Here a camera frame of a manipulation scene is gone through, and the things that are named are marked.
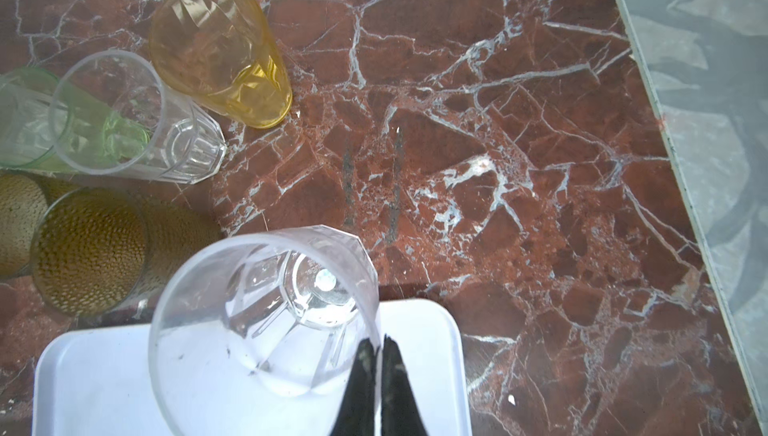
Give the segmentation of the brown olive textured cup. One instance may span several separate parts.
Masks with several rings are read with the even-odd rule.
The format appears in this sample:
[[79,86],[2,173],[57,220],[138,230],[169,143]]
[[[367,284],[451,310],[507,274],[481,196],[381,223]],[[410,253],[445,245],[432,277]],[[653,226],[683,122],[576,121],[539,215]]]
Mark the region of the brown olive textured cup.
[[33,283],[68,316],[95,316],[162,290],[193,255],[221,240],[215,221],[157,198],[80,188],[45,212],[31,243]]

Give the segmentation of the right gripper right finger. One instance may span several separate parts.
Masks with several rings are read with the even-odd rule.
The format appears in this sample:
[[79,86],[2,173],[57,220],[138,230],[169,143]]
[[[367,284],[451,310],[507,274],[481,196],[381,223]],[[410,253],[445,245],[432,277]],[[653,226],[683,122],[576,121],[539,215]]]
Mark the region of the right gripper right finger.
[[427,436],[410,385],[406,365],[398,344],[388,335],[384,339],[381,434],[383,436]]

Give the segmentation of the amber faceted cup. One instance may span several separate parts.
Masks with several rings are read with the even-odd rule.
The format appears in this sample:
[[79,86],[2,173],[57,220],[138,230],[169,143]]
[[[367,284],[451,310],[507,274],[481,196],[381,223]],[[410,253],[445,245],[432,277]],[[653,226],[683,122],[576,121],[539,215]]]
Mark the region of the amber faceted cup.
[[222,116],[268,129],[290,110],[286,66],[257,0],[164,0],[148,44],[170,88]]

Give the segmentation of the lilac plastic tray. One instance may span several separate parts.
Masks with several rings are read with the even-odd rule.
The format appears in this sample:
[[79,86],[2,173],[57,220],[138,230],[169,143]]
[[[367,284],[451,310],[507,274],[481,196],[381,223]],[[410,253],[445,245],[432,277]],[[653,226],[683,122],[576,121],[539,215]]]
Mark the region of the lilac plastic tray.
[[[462,343],[453,317],[423,299],[384,302],[385,334],[399,345],[426,431],[471,433]],[[36,435],[168,435],[175,411],[185,435],[326,435],[346,383],[299,394],[266,382],[241,347],[215,325],[197,328],[165,355],[171,388],[159,404],[151,385],[150,329],[134,325],[70,332],[36,369]]]

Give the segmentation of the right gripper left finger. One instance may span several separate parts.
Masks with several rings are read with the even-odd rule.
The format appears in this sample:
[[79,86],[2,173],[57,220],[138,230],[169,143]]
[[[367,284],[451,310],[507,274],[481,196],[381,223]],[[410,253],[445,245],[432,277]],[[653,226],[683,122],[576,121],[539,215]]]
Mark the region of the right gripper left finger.
[[377,351],[365,339],[358,345],[331,436],[373,436]]

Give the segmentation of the clear faceted cup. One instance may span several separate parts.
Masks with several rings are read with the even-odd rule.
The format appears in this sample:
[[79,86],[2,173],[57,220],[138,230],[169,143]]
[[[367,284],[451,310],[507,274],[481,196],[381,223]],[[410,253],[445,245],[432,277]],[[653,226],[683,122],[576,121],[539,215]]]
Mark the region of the clear faceted cup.
[[325,226],[234,236],[162,292],[148,365],[175,435],[328,435],[359,345],[382,343],[362,240]]

